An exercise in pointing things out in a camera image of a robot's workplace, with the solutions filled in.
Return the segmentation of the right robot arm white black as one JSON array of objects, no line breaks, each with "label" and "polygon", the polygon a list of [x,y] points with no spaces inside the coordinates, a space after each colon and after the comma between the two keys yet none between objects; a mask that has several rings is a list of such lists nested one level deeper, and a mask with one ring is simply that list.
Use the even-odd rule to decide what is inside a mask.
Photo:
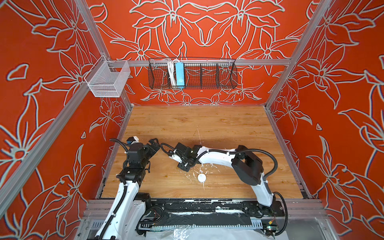
[{"label": "right robot arm white black", "polygon": [[[182,143],[178,143],[176,147],[161,143],[160,147],[169,158],[177,161],[178,168],[185,172],[197,164],[232,168],[243,183],[251,186],[258,203],[263,207],[270,208],[276,199],[268,186],[268,177],[278,169],[278,161],[265,150],[249,149],[243,145],[231,150],[211,149],[201,145],[190,148]],[[264,172],[263,161],[256,153],[261,153],[273,161],[274,167],[269,172]]]}]

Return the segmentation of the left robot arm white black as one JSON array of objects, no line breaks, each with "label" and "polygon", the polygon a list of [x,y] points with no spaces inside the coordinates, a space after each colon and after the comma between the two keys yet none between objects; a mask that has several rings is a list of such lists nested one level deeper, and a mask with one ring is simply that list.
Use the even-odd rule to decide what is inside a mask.
[{"label": "left robot arm white black", "polygon": [[136,200],[135,197],[146,173],[150,172],[150,159],[160,149],[160,143],[155,138],[144,145],[136,136],[128,138],[125,143],[115,138],[110,141],[123,147],[126,160],[122,171],[116,176],[120,183],[115,200],[94,239],[140,240],[144,237],[138,225],[150,207],[149,195],[143,200]]}]

